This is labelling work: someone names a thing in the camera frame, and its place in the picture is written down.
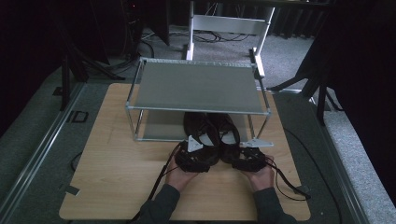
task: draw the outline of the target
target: gray floor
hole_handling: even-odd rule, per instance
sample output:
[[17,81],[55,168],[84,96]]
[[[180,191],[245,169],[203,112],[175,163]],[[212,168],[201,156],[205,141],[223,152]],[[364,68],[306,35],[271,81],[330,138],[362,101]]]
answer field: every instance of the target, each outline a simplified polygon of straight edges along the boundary
[[[179,27],[173,27],[172,30],[177,33],[185,32],[185,29]],[[166,46],[155,36],[145,38],[145,41],[153,47],[155,58],[183,59],[188,39],[185,35],[172,36],[171,46]],[[254,47],[257,41],[256,36],[250,36],[239,42],[215,44],[196,42],[194,60],[248,63],[248,49]],[[262,51],[266,74],[264,85],[275,86],[293,77],[312,41],[313,39],[268,36]],[[151,55],[148,45],[142,44],[139,51],[142,56]],[[112,62],[119,61],[121,59],[114,58]],[[120,76],[127,77],[125,82],[131,82],[135,65],[136,62],[133,62],[129,67],[114,72],[120,72]],[[52,122],[60,116],[61,98],[52,95],[55,88],[61,85],[60,74],[58,70],[47,78],[20,117],[0,139],[1,202],[12,193],[10,190],[15,183],[18,183],[23,167],[35,155]],[[82,94],[72,108],[74,113],[88,112],[87,121],[85,123],[68,121],[62,126],[49,151],[43,155],[45,159],[32,176],[29,188],[24,192],[20,202],[13,207],[15,209],[10,213],[8,223],[66,223],[66,220],[59,217],[58,212],[65,195],[65,186],[73,176],[70,162],[83,150],[106,89],[113,82],[104,75],[91,74],[91,78],[84,85]],[[300,90],[303,85],[304,81],[301,81],[290,88]],[[278,92],[275,94],[275,100],[282,124],[287,129],[286,136],[298,173],[303,185],[310,189],[312,195],[312,199],[308,201],[311,218],[302,223],[339,223],[340,217],[336,205],[340,207],[343,223],[355,223],[337,182],[328,151],[324,149],[333,148],[333,145],[329,145],[328,136],[323,135],[326,132],[323,132],[323,127],[320,127],[315,118],[315,106],[296,91]],[[73,223],[124,223],[124,221],[86,220]]]

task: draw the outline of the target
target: gray shelf tray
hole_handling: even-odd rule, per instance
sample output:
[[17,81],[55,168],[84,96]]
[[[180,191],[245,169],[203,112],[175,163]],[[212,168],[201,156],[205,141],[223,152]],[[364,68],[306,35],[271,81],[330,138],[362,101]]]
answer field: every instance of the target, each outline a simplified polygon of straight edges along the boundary
[[[125,107],[134,139],[186,139],[182,127],[186,111],[228,113],[241,130],[244,116],[248,116],[248,120],[250,115],[269,118],[269,108],[262,109],[254,68],[250,63],[142,58]],[[140,133],[142,122],[145,128]]]

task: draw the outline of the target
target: table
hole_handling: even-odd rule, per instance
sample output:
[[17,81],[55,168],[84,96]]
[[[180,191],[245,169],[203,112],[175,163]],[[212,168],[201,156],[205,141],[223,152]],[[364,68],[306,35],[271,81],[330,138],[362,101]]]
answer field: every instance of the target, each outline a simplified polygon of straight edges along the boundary
[[[124,109],[130,88],[130,84],[109,86],[70,183],[79,193],[66,193],[60,209],[61,218],[131,219],[149,196],[169,153],[176,146],[175,142],[133,140]],[[274,155],[277,166],[288,180],[299,186],[299,176],[274,99],[268,95],[273,116],[262,135],[275,145],[262,148],[262,151]],[[279,186],[290,196],[300,197],[281,180]],[[310,218],[307,202],[292,201],[280,194],[279,199],[286,213],[298,220]],[[181,194],[171,219],[255,220],[250,185],[231,165],[219,161],[208,173],[199,174],[191,181]]]

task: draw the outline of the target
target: black shoe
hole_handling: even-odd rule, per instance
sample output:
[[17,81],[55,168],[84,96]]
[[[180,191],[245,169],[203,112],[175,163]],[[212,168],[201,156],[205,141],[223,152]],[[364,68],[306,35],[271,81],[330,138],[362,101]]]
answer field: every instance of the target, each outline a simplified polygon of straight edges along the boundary
[[220,138],[220,158],[226,163],[239,159],[241,139],[238,129],[228,114],[208,113],[207,117],[215,125]]
[[184,132],[192,136],[195,141],[204,145],[203,148],[193,152],[198,161],[215,165],[219,161],[219,134],[216,127],[210,122],[205,113],[186,112],[184,114]]

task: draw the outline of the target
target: dark background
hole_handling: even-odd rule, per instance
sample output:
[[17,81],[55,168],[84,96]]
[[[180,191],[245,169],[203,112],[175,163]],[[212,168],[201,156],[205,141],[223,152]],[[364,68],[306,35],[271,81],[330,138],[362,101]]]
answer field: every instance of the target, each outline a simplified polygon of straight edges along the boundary
[[[42,1],[6,0],[0,4],[2,135],[43,80],[60,66],[62,51],[59,33]],[[392,174],[396,170],[395,1],[348,0],[337,1],[336,5],[316,36],[304,63],[317,63],[326,57],[329,59],[331,71],[327,85],[335,90],[395,203],[396,180]],[[104,35],[92,39],[90,43],[94,44],[91,47],[102,46],[106,54],[123,54],[129,49],[124,44],[127,43],[125,39],[129,41],[130,38],[125,34],[121,9],[117,5],[106,7],[107,10],[104,7],[95,9],[101,15],[97,29]],[[118,12],[110,13],[113,16],[106,20],[111,8]],[[81,30],[73,31],[78,35]],[[106,35],[110,32],[117,35]]]

